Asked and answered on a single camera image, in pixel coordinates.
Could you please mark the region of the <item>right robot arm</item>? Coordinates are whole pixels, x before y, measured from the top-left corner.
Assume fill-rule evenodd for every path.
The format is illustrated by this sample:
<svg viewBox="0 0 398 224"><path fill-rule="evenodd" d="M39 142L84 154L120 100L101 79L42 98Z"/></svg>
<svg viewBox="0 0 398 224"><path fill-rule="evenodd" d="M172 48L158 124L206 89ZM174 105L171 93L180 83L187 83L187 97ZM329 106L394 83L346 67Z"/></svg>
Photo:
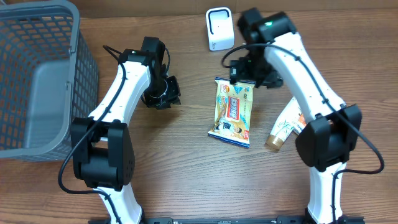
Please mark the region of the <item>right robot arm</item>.
<svg viewBox="0 0 398 224"><path fill-rule="evenodd" d="M230 62L231 83L250 80L267 88L286 84L306 122L295 140L310 172L303 223L364 223L362 217L344 215L340 206L342 171L356 146L360 109L346 105L330 88L286 13L262 17L252 8L241 14L238 27L249 52Z"/></svg>

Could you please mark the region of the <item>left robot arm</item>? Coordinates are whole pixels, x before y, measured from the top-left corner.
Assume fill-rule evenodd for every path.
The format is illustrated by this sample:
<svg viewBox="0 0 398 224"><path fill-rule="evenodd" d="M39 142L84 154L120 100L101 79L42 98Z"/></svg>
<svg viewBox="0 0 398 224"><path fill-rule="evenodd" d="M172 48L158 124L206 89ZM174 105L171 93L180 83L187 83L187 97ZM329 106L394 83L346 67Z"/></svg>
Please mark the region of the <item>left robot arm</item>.
<svg viewBox="0 0 398 224"><path fill-rule="evenodd" d="M66 188L62 181L65 165L58 173L58 184L69 194L98 194L110 214L107 223L145 223L131 185L135 155L128 126L139 101L164 110L180 104L181 92L176 77L167 73L170 65L163 59L170 53L159 38L145 37L139 50L104 49L118 62L118 72L88 117L73 120L72 151L64 160L73 162L75 177L88 188Z"/></svg>

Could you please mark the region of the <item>yellow snack bag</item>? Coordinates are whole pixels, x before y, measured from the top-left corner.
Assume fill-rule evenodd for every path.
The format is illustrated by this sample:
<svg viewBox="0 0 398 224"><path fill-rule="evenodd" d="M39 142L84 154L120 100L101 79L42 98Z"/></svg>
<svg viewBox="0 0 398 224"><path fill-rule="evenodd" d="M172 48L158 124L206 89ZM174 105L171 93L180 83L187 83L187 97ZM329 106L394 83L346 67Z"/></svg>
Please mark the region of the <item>yellow snack bag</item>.
<svg viewBox="0 0 398 224"><path fill-rule="evenodd" d="M217 77L215 118L208 135L222 141L250 146L250 125L254 93L254 82L230 83Z"/></svg>

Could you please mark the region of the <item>small orange packet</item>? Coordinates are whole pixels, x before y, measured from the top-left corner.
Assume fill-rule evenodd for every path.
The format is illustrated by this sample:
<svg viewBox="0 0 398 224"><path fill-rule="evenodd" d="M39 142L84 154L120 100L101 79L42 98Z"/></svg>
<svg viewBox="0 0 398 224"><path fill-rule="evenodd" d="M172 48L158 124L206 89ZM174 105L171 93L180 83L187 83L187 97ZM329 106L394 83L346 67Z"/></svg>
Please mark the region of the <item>small orange packet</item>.
<svg viewBox="0 0 398 224"><path fill-rule="evenodd" d="M294 121L294 132L295 134L299 135L303 129L306 127L305 118L302 113L298 114L298 118Z"/></svg>

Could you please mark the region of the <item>white bamboo print tube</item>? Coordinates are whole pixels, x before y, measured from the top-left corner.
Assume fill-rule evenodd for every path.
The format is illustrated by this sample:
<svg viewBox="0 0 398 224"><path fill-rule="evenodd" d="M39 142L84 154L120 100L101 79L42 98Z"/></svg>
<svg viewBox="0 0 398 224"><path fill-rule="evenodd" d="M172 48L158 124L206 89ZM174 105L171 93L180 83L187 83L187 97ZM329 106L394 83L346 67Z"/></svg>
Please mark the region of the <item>white bamboo print tube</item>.
<svg viewBox="0 0 398 224"><path fill-rule="evenodd" d="M278 116L274 126L268 135L266 144L275 150L279 150L286 139L294 132L294 121L299 113L302 113L298 101L293 97Z"/></svg>

